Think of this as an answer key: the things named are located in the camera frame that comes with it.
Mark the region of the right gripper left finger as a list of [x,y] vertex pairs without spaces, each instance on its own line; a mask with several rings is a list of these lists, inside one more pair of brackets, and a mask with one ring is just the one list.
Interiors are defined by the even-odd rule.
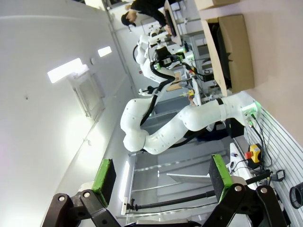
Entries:
[[116,218],[107,209],[116,180],[112,159],[103,159],[94,183],[74,196],[57,193],[53,196],[43,227],[78,227],[90,219],[96,227],[119,227]]

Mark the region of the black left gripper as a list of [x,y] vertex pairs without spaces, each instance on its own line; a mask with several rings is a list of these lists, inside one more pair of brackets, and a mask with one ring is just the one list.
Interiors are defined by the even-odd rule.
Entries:
[[172,55],[166,46],[155,50],[154,68],[161,69],[169,67],[173,62],[182,62],[185,59],[183,52],[177,52]]

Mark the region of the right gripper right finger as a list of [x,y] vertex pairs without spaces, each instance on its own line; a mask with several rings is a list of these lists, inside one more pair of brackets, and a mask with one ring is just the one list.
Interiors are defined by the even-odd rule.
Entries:
[[244,215],[252,227],[286,227],[287,223],[273,188],[248,187],[242,177],[231,176],[221,155],[213,154],[209,176],[218,204],[204,227],[228,227],[235,215]]

